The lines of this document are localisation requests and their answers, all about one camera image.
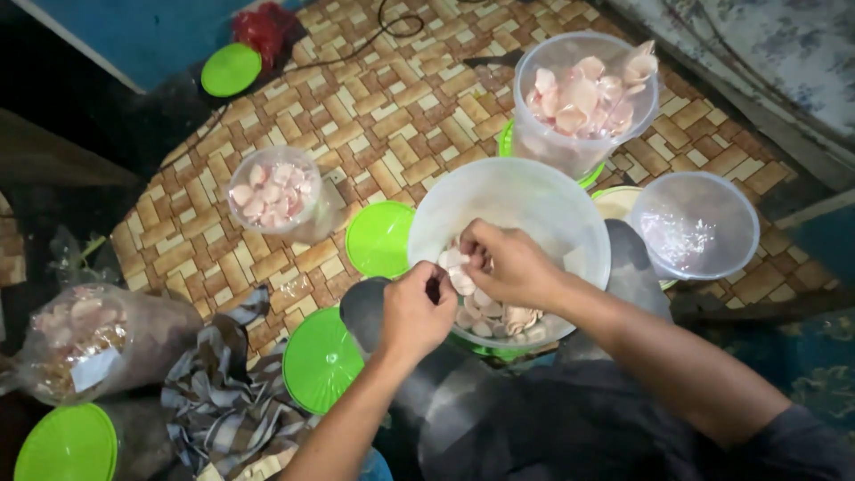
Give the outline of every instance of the bag of crackers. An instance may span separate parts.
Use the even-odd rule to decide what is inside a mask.
[[[67,406],[160,383],[202,327],[190,304],[108,284],[68,288],[31,316],[16,388]]]

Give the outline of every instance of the plastic bowl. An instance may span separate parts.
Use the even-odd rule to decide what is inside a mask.
[[[551,165],[578,181],[596,169],[618,146],[641,135],[659,109],[656,75],[647,79],[644,91],[633,96],[632,127],[625,134],[608,139],[579,140],[561,135],[536,120],[524,100],[534,86],[538,68],[559,70],[574,66],[586,56],[597,56],[605,63],[606,74],[615,74],[621,72],[623,60],[632,49],[632,45],[604,33],[572,32],[552,37],[529,50],[516,65],[514,77],[514,155]]]
[[[321,182],[321,172],[315,162],[303,151],[285,145],[265,147],[246,156],[232,175],[228,184],[228,192],[239,183],[247,183],[250,170],[254,165],[274,166],[289,163],[301,169],[311,179],[311,194],[304,199],[304,208],[288,223],[280,228],[265,228],[250,222],[235,204],[231,194],[228,194],[228,206],[232,215],[246,229],[262,234],[290,235],[294,241],[314,243],[327,237],[341,223],[341,213],[333,208],[330,196],[324,192]]]
[[[514,157],[467,164],[430,189],[410,227],[410,266],[436,262],[448,242],[477,217],[526,231],[557,265],[598,288],[609,281],[609,234],[585,190],[548,165]],[[561,339],[575,326],[547,314],[523,334],[506,339],[475,336],[456,325],[452,329],[482,346],[529,349]]]
[[[727,277],[751,260],[760,240],[757,212],[718,175],[663,175],[641,191],[630,222],[662,279]]]

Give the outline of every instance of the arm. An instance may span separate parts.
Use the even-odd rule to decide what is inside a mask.
[[[428,298],[428,284],[439,300]],[[421,262],[383,292],[380,345],[300,446],[279,481],[353,481],[398,386],[451,331],[457,293],[439,266]]]
[[[522,231],[480,219],[464,231],[467,272],[496,300],[554,312],[584,330],[674,415],[729,446],[747,441],[790,401],[696,335],[558,269]],[[492,257],[490,274],[482,270]]]

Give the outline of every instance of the person's left hand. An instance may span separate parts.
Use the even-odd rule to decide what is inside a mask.
[[[433,290],[434,304],[428,292]],[[383,289],[383,331],[379,350],[409,368],[433,351],[451,331],[457,314],[457,292],[448,272],[421,261]]]

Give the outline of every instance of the red plastic bag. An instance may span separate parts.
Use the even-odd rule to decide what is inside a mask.
[[[232,21],[234,40],[262,54],[264,69],[270,69],[282,48],[282,42],[297,17],[278,3],[267,2],[255,12],[240,12]]]

